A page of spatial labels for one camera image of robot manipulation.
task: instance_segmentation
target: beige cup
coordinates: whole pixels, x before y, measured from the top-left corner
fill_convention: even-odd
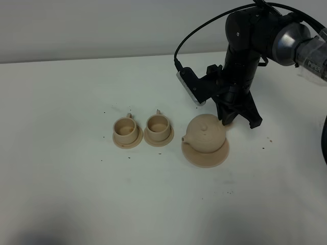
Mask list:
[[[120,148],[129,149],[137,146],[142,140],[142,130],[132,119],[131,113],[117,120],[113,125],[113,142]]]
[[[174,131],[168,118],[161,115],[157,110],[156,115],[151,116],[147,121],[144,139],[149,145],[164,146],[174,137]]]

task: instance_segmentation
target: robotic arm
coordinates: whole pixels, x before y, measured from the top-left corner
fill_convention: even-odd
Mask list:
[[[228,11],[208,21],[190,33],[177,48],[175,66],[177,76],[193,101],[202,106],[212,98],[217,106],[218,118],[224,125],[237,115],[249,121],[253,129],[260,126],[260,117],[250,87],[258,66],[266,66],[271,59],[283,66],[295,64],[327,82],[327,43],[312,38],[305,21],[321,33],[324,26],[310,16],[288,6],[255,0],[255,4]],[[286,8],[291,13],[282,16],[276,9]],[[191,68],[182,67],[177,52],[184,42],[202,27],[230,14],[226,21],[229,42],[224,67],[211,65],[206,75],[198,78]],[[323,129],[322,151],[327,163],[327,119]]]

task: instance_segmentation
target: teapot spout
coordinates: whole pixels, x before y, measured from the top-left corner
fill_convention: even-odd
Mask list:
[[[182,142],[189,144],[190,141],[191,141],[191,139],[187,134],[182,137]]]

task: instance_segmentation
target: teapot saucer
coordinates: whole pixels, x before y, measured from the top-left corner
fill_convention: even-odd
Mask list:
[[[190,163],[198,167],[215,167],[226,160],[229,143],[225,139],[223,145],[215,152],[201,153],[194,150],[189,144],[182,142],[182,152]]]

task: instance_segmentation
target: black cable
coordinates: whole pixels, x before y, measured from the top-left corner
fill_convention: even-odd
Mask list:
[[[289,7],[289,6],[286,6],[286,5],[283,5],[283,4],[277,4],[277,3],[268,3],[270,4],[271,6],[274,6],[274,7],[278,7],[278,8],[282,8],[282,9],[286,9],[286,10],[289,10],[289,11],[292,11],[294,13],[297,13],[299,14],[303,20],[308,23],[308,25],[310,25],[318,34],[320,33],[320,31],[322,29],[324,29],[325,27],[319,23],[318,21],[316,21],[314,18],[312,18],[311,16],[307,15],[306,13],[303,13],[302,11],[299,11],[297,9],[294,9],[292,7]],[[244,5],[244,6],[240,6],[238,8],[235,8],[235,9],[232,9],[232,10],[229,10],[223,14],[220,14],[218,16],[216,16],[215,18],[212,18],[211,20],[207,21],[206,23],[200,25],[197,29],[195,29],[194,31],[192,31],[191,33],[189,33],[185,38],[184,40],[180,43],[180,45],[177,47],[176,51],[175,51],[175,54],[174,54],[174,62],[175,62],[175,67],[178,71],[181,71],[183,69],[183,66],[182,64],[179,62],[179,60],[177,59],[177,54],[180,50],[180,48],[183,46],[183,44],[192,36],[194,35],[196,32],[198,32],[199,30],[201,30],[203,27],[207,26],[208,24],[214,22],[215,20],[227,15],[227,14],[231,14],[233,12],[236,12],[236,11],[239,11],[239,10],[242,10],[242,9],[247,9],[247,8],[251,8],[251,7],[255,7],[257,6],[257,4],[247,4],[247,5]]]
[[[327,117],[326,117],[323,129],[322,129],[321,149],[322,149],[322,155],[325,159],[325,162],[327,163]]]
[[[297,13],[298,15],[300,15],[301,17],[303,17],[303,20],[308,23],[308,25],[310,25],[318,34],[320,33],[320,31],[322,29],[324,29],[325,27],[319,23],[317,20],[315,20],[314,18],[312,18],[311,16],[307,15],[306,13],[303,13],[300,10],[294,9],[292,7],[286,6],[284,4],[277,4],[277,3],[268,3],[269,5],[273,6],[273,7],[278,7],[278,8],[282,8],[282,9],[286,9],[289,10],[291,12]]]
[[[174,62],[175,62],[175,67],[178,71],[182,70],[183,69],[183,66],[181,65],[181,63],[178,61],[177,59],[177,54],[178,54],[178,51],[180,50],[180,48],[183,46],[183,44],[194,34],[196,33],[198,30],[201,30],[203,27],[207,26],[208,24],[210,24],[211,22],[214,22],[215,20],[227,15],[227,14],[231,14],[235,11],[239,11],[239,10],[242,10],[242,9],[247,9],[247,8],[251,8],[251,7],[255,7],[257,6],[256,4],[247,4],[247,5],[244,5],[244,6],[241,6],[241,7],[238,7],[238,8],[235,8],[235,9],[232,9],[232,10],[229,10],[223,14],[220,14],[218,16],[216,16],[215,18],[212,18],[211,20],[207,21],[206,23],[200,25],[197,29],[195,29],[194,31],[192,31],[191,33],[189,33],[185,38],[184,40],[180,43],[180,45],[177,47],[176,51],[175,51],[175,54],[174,54]]]

